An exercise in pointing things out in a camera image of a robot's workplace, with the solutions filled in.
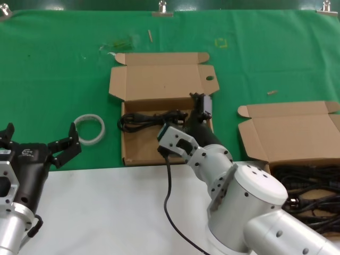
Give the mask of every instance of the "power cord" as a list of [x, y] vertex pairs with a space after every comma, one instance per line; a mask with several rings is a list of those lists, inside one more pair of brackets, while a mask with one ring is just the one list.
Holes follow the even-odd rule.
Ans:
[[124, 114], [117, 122], [117, 127], [123, 132], [134, 133], [150, 126], [164, 125], [166, 122], [172, 122], [176, 125], [184, 125], [188, 116], [180, 110], [170, 110], [163, 114], [148, 116], [140, 113]]
[[170, 167], [170, 162], [169, 162], [169, 158], [168, 156], [164, 156], [162, 155], [165, 159], [165, 162], [166, 162], [166, 168], [167, 168], [167, 172], [168, 172], [168, 193], [165, 197], [165, 200], [164, 200], [164, 212], [165, 212], [165, 215], [166, 217], [168, 218], [170, 224], [172, 225], [172, 227], [176, 230], [176, 232], [181, 236], [183, 237], [188, 243], [190, 243], [192, 246], [194, 246], [197, 250], [199, 250], [200, 252], [202, 252], [203, 254], [205, 255], [210, 255], [208, 252], [206, 252], [205, 250], [203, 250], [202, 248], [198, 247], [195, 243], [193, 243], [190, 239], [188, 239], [177, 227], [176, 225], [174, 224], [174, 222], [172, 221], [170, 215], [169, 215], [169, 212], [168, 212], [168, 209], [167, 209], [167, 204], [168, 204], [168, 200], [170, 198], [170, 195], [171, 195], [171, 188], [172, 188], [172, 181], [171, 181], [171, 167]]
[[[288, 190], [288, 200], [283, 209], [319, 234], [340, 233], [340, 166], [278, 166], [273, 176]], [[303, 194], [311, 190], [328, 190], [335, 195], [319, 199], [305, 199]], [[332, 216], [316, 216], [314, 210], [327, 211]], [[300, 215], [312, 211], [313, 216]]]

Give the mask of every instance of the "white tape roll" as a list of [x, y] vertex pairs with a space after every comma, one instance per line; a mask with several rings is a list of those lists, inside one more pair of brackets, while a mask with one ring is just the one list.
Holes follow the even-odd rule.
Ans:
[[99, 142], [104, 137], [104, 134], [105, 134], [104, 121], [103, 121], [103, 119], [101, 117], [99, 117], [96, 114], [84, 114], [84, 115], [81, 115], [81, 116], [79, 116], [78, 118], [76, 118], [74, 120], [74, 125], [77, 128], [77, 124], [79, 124], [80, 122], [83, 122], [83, 121], [92, 121], [92, 120], [98, 121], [100, 123], [100, 125], [101, 125], [100, 133], [99, 133], [99, 135], [96, 138], [94, 138], [92, 140], [84, 140], [84, 139], [82, 139], [79, 136], [79, 141], [83, 145], [95, 145], [97, 142]]

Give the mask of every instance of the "metal clip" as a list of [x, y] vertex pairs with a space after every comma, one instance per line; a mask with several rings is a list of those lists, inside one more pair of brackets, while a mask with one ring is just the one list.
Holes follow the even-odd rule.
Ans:
[[173, 12], [166, 12], [166, 1], [165, 0], [160, 0], [158, 3], [158, 12], [153, 12], [152, 15], [154, 17], [173, 17], [174, 13]]
[[317, 13], [326, 14], [330, 16], [338, 16], [337, 12], [330, 11], [330, 0], [326, 0], [322, 3], [322, 9], [317, 11]]
[[326, 0], [322, 3], [322, 11], [323, 12], [330, 12], [330, 1]]
[[12, 16], [12, 12], [8, 6], [8, 4], [0, 4], [0, 10], [2, 11], [3, 15], [2, 17], [0, 17], [0, 21], [5, 20], [7, 18], [9, 18], [10, 16]]

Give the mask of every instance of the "white table surface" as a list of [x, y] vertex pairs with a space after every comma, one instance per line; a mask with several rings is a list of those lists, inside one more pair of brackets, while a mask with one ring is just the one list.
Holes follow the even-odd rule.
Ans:
[[[220, 255], [206, 236], [206, 184], [186, 165], [172, 166], [172, 181], [168, 211], [174, 223], [198, 246]], [[44, 225], [20, 254], [202, 254], [168, 222], [167, 186], [165, 166], [50, 172], [37, 210]]]

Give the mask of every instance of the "small debris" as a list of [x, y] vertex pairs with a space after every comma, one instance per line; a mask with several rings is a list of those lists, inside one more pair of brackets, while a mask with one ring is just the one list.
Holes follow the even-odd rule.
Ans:
[[275, 93], [278, 93], [278, 91], [277, 90], [272, 90], [270, 92], [267, 92], [267, 95], [272, 95], [272, 94], [275, 94]]
[[151, 31], [150, 31], [150, 30], [148, 30], [148, 32], [149, 32], [150, 41], [153, 43], [153, 41], [152, 41], [152, 35], [151, 35]]

